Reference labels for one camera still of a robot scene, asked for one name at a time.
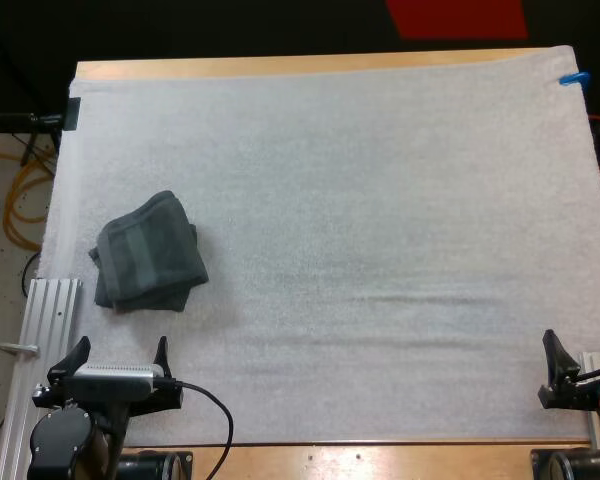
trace wooden table edge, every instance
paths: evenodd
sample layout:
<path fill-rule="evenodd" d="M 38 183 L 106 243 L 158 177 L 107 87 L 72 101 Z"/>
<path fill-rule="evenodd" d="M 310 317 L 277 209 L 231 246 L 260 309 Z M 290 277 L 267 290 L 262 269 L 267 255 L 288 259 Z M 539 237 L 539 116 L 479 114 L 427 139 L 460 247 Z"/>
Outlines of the wooden table edge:
<path fill-rule="evenodd" d="M 76 79 L 148 80 L 347 72 L 379 68 L 489 62 L 542 50 L 545 49 L 503 48 L 288 57 L 87 61 L 78 63 Z"/>

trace metal bracket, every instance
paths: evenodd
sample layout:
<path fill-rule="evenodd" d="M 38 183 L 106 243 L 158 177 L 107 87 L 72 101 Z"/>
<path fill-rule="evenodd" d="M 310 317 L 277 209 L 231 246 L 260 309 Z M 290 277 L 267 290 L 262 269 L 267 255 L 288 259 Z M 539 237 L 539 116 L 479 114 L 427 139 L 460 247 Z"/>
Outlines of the metal bracket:
<path fill-rule="evenodd" d="M 25 357 L 39 357 L 40 349 L 37 345 L 20 345 L 19 343 L 0 342 L 0 350 L 17 355 L 22 353 Z"/>
<path fill-rule="evenodd" d="M 80 280 L 31 280 L 17 344 L 1 344 L 17 355 L 0 442 L 0 480 L 27 477 L 29 437 L 46 413 L 31 399 L 36 384 L 67 353 Z"/>

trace gray towel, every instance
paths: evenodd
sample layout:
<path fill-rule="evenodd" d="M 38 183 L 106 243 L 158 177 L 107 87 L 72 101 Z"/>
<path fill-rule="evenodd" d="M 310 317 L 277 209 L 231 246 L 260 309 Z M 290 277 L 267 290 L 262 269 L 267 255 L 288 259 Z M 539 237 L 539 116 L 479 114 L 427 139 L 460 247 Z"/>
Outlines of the gray towel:
<path fill-rule="evenodd" d="M 100 270 L 95 302 L 117 311 L 181 312 L 189 290 L 209 280 L 196 227 L 170 191 L 107 223 L 89 255 Z"/>

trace white foam sheet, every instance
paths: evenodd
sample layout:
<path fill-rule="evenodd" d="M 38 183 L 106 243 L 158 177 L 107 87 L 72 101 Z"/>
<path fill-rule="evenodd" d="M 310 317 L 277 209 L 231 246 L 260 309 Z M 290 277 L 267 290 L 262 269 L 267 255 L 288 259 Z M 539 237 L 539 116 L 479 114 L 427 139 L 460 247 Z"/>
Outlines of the white foam sheet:
<path fill-rule="evenodd" d="M 74 340 L 174 375 L 238 442 L 586 437 L 544 411 L 542 348 L 600 349 L 600 178 L 568 47 L 342 74 L 74 81 L 41 275 L 79 277 Z M 93 303 L 109 220 L 170 189 L 210 282 L 183 313 Z M 135 445 L 219 443 L 222 413 L 134 419 Z"/>

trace table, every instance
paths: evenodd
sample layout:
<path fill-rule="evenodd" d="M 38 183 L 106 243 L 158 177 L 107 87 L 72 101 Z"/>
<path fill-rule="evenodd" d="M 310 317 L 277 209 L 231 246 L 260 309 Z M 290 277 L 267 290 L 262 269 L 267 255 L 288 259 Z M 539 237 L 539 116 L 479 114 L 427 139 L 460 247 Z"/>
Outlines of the table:
<path fill-rule="evenodd" d="M 457 50 L 354 55 L 80 62 L 76 78 L 123 80 L 228 77 L 340 72 L 371 68 L 423 67 L 506 59 L 535 49 Z M 449 442 L 235 446 L 218 479 L 233 478 L 499 478 L 531 479 L 533 448 L 587 447 L 565 439 L 476 439 Z M 220 447 L 191 448 L 195 479 L 205 478 Z"/>

